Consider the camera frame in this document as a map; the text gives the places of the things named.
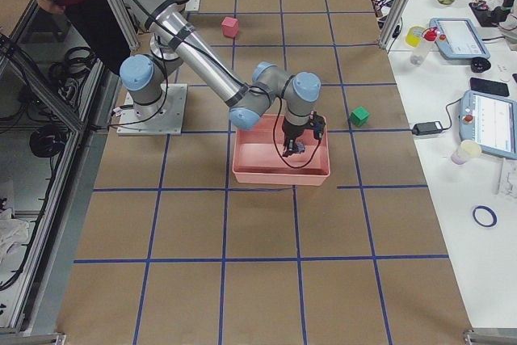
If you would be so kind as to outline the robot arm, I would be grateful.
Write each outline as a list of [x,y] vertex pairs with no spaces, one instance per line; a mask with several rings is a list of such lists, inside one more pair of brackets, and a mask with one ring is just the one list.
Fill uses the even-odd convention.
[[229,119],[234,127],[251,130],[274,100],[280,99],[286,104],[282,122],[285,157],[301,153],[298,140],[305,131],[312,130],[317,141],[323,138],[326,123],[314,111],[321,89],[317,75],[289,74],[263,61],[257,65],[252,82],[246,84],[182,16],[179,6],[189,0],[125,1],[140,26],[153,33],[154,56],[172,54],[189,65],[229,107]]

